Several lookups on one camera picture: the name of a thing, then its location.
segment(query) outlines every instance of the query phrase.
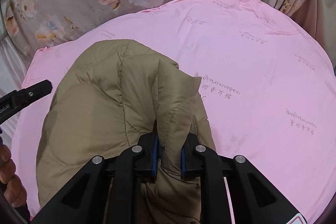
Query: pink blanket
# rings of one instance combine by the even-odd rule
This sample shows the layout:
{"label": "pink blanket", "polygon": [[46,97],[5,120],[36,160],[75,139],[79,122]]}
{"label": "pink blanket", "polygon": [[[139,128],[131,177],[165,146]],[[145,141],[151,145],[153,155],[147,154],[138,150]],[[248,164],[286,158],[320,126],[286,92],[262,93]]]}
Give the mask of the pink blanket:
{"label": "pink blanket", "polygon": [[[245,155],[313,223],[336,191],[336,78],[320,45],[259,0],[175,0],[115,18],[76,41],[39,50],[22,88],[55,88],[96,41],[135,39],[202,77],[220,155]],[[52,94],[21,112],[12,153],[39,210],[35,161]]]}

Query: finger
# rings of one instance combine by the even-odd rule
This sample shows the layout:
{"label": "finger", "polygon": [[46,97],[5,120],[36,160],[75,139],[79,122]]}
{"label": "finger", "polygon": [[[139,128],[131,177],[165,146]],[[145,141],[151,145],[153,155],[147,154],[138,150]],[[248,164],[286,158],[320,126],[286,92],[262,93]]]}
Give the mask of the finger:
{"label": "finger", "polygon": [[11,151],[6,145],[0,145],[0,156],[4,162],[8,162],[11,159]]}
{"label": "finger", "polygon": [[21,192],[21,180],[17,175],[14,175],[7,184],[7,189],[4,192],[4,196],[9,203],[13,203]]}
{"label": "finger", "polygon": [[4,184],[7,184],[11,177],[15,174],[16,167],[13,160],[5,163],[0,167],[0,181]]}
{"label": "finger", "polygon": [[12,206],[14,208],[21,207],[22,205],[25,205],[27,201],[27,191],[26,189],[21,186],[21,192],[17,199],[12,203]]}

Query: black clamp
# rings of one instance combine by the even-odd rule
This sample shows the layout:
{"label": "black clamp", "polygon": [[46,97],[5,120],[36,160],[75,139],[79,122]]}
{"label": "black clamp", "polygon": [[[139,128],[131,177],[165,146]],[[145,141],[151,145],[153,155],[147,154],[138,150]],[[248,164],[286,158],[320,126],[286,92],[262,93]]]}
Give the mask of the black clamp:
{"label": "black clamp", "polygon": [[191,133],[182,148],[181,170],[186,179],[201,178],[202,224],[232,223],[227,190],[236,224],[287,224],[299,214],[248,159],[218,156]]}
{"label": "black clamp", "polygon": [[106,206],[106,224],[136,223],[137,178],[155,179],[158,145],[157,132],[151,132],[142,135],[138,145],[127,148],[118,157],[93,157],[31,223],[101,224]]}
{"label": "black clamp", "polygon": [[12,91],[0,98],[0,124],[16,113],[29,106],[31,103],[51,93],[51,82],[44,80],[29,88]]}

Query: khaki puffer jacket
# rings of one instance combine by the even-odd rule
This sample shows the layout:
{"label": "khaki puffer jacket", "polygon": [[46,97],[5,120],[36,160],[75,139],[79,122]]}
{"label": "khaki puffer jacket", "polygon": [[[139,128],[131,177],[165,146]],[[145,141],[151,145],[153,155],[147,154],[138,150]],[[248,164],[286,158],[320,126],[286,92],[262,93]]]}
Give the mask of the khaki puffer jacket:
{"label": "khaki puffer jacket", "polygon": [[96,42],[59,84],[37,153],[41,206],[93,156],[118,156],[157,131],[163,153],[155,183],[141,184],[138,223],[199,223],[199,180],[180,177],[187,134],[215,149],[198,93],[200,77],[133,40]]}

